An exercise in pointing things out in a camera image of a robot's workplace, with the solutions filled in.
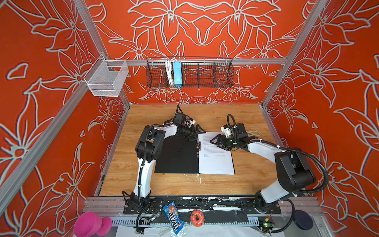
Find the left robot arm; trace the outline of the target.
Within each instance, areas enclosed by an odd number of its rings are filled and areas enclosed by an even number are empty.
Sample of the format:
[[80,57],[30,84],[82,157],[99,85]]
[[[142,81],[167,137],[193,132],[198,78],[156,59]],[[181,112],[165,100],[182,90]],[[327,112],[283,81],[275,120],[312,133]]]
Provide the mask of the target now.
[[190,116],[177,106],[173,118],[162,124],[145,126],[135,151],[138,158],[138,175],[136,186],[131,194],[122,192],[124,197],[124,214],[153,214],[159,211],[156,202],[151,201],[151,180],[153,168],[163,150],[164,140],[171,136],[186,138],[189,142],[197,141],[206,131]]

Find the grey clip folder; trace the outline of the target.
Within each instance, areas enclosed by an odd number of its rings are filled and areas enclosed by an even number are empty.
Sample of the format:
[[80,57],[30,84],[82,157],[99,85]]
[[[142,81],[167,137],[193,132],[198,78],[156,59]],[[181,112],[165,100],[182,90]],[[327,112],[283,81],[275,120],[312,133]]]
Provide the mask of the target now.
[[155,165],[157,174],[200,174],[198,141],[170,136],[164,140],[160,157]]

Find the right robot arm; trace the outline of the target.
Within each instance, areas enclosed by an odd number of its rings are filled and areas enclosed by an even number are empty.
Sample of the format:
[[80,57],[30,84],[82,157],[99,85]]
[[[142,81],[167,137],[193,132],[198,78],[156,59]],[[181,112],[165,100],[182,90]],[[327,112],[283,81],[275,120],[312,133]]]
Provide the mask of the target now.
[[[259,155],[275,164],[277,179],[255,194],[254,209],[266,213],[278,201],[303,194],[324,190],[329,184],[327,168],[315,156],[299,148],[286,148],[260,139],[249,133],[243,123],[236,123],[233,115],[227,116],[227,124],[221,128],[210,143],[225,151],[244,150]],[[316,183],[316,175],[310,165],[313,161],[321,170],[322,183],[316,188],[307,187]]]

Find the paper sheet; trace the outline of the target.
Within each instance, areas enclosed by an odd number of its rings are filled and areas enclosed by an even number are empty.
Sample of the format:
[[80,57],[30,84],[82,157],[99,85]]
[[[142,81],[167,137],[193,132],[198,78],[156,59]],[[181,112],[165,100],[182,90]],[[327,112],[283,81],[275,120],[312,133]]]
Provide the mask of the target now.
[[198,135],[200,174],[235,175],[232,152],[210,143],[219,132],[206,132]]

